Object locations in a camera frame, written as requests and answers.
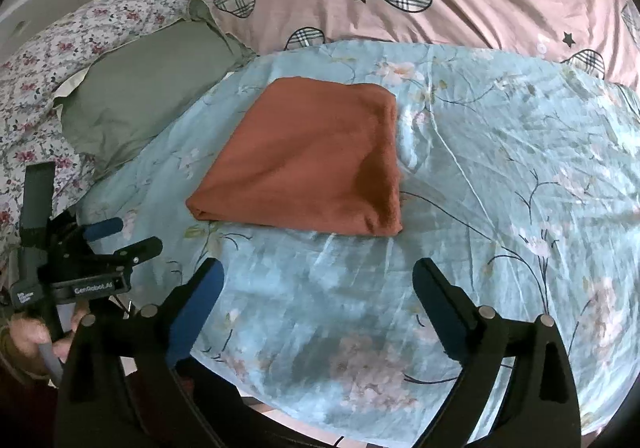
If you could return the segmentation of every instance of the folded towel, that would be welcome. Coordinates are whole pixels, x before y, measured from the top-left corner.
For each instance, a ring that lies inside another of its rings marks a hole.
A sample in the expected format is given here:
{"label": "folded towel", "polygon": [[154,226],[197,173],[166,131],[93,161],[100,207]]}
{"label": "folded towel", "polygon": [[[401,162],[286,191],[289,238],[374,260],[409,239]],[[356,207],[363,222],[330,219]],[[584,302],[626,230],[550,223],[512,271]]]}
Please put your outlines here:
{"label": "folded towel", "polygon": [[376,84],[280,78],[260,94],[187,207],[341,235],[401,229],[396,98]]}

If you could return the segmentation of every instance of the green pillow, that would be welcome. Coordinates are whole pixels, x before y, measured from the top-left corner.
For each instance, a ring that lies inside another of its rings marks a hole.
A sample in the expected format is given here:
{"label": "green pillow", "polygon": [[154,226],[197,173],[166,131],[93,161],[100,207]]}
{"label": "green pillow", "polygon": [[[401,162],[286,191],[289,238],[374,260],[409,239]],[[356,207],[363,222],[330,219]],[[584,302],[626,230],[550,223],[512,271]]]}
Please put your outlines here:
{"label": "green pillow", "polygon": [[180,20],[103,55],[62,101],[62,129],[97,176],[135,157],[226,73],[253,53],[223,34],[201,0]]}

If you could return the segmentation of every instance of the metal screw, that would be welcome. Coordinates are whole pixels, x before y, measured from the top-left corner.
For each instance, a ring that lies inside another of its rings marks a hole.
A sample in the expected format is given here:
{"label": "metal screw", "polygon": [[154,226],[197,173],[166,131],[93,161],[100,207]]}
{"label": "metal screw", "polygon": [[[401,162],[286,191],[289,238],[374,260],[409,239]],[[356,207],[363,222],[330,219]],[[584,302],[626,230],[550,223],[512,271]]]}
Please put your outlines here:
{"label": "metal screw", "polygon": [[84,318],[82,318],[82,325],[85,327],[91,327],[95,323],[95,315],[87,314]]}
{"label": "metal screw", "polygon": [[492,320],[495,318],[495,309],[493,307],[489,307],[488,305],[483,305],[478,309],[480,316],[485,320]]}
{"label": "metal screw", "polygon": [[553,327],[556,323],[554,322],[554,319],[548,314],[543,314],[540,317],[540,321],[542,322],[543,325],[546,325],[547,327]]}
{"label": "metal screw", "polygon": [[158,306],[153,305],[152,303],[145,305],[140,309],[140,314],[143,318],[153,318],[156,314],[158,314]]}

